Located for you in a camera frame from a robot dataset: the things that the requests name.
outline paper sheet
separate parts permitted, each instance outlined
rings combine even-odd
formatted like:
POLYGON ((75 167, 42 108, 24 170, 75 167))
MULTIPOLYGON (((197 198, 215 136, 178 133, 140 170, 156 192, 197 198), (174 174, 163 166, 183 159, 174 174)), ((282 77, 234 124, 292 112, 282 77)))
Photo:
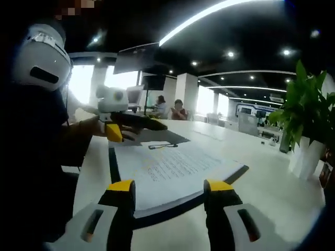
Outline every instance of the paper sheet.
POLYGON ((228 162, 206 154, 192 142, 181 143, 178 147, 148 148, 156 144, 164 142, 115 148, 121 180, 134 179, 136 182, 137 211, 199 193, 203 190, 204 179, 211 174, 216 173, 217 179, 224 180, 241 167, 236 162, 228 166, 228 162))

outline white table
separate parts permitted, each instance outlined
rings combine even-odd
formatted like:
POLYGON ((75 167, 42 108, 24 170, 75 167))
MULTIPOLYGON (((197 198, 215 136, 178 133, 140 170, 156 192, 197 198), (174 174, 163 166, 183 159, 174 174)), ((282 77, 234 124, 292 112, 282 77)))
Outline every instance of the white table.
MULTIPOLYGON (((246 164, 250 169, 233 187, 244 203, 256 206, 286 241, 299 242, 310 230, 323 206, 317 182, 305 182, 289 173, 289 154, 279 146, 262 145, 261 138, 195 121, 164 120, 174 133, 194 141, 204 151, 246 164)), ((74 213, 98 201, 110 182, 108 143, 94 137, 99 159, 88 152, 79 176, 74 213)), ((210 250, 206 213, 200 205, 169 221, 135 230, 132 250, 210 250)))

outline window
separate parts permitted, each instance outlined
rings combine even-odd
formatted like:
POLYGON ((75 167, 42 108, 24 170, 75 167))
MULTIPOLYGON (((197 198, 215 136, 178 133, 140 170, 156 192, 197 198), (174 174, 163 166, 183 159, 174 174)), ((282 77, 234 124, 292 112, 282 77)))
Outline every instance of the window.
POLYGON ((125 72, 114 75, 114 66, 107 68, 105 86, 127 89, 136 86, 138 72, 125 72))
POLYGON ((93 70, 93 65, 75 65, 72 69, 69 89, 76 99, 83 104, 88 104, 90 101, 93 70))
POLYGON ((197 113, 206 115, 213 113, 214 108, 214 91, 204 86, 199 86, 198 100, 197 100, 197 113))
POLYGON ((225 95, 219 94, 218 113, 223 117, 228 116, 229 98, 225 95))

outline white planter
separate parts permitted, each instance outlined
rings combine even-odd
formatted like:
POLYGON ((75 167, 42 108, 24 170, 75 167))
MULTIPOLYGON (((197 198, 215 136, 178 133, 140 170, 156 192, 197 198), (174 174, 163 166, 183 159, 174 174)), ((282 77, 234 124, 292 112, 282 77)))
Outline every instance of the white planter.
POLYGON ((318 165, 320 157, 326 151, 326 146, 318 141, 309 145, 309 138, 302 137, 300 147, 296 143, 288 169, 298 178, 309 179, 318 165))

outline seated person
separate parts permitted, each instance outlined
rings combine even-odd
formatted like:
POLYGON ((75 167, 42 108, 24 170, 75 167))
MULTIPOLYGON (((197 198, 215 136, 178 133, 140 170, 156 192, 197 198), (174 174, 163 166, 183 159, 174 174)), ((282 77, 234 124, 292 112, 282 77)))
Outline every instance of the seated person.
POLYGON ((156 105, 152 108, 155 116, 157 116, 158 118, 164 116, 166 111, 166 102, 164 96, 162 95, 158 96, 156 100, 156 105))
POLYGON ((174 107, 171 108, 173 120, 187 120, 188 112, 183 108, 183 102, 177 99, 174 102, 174 107))

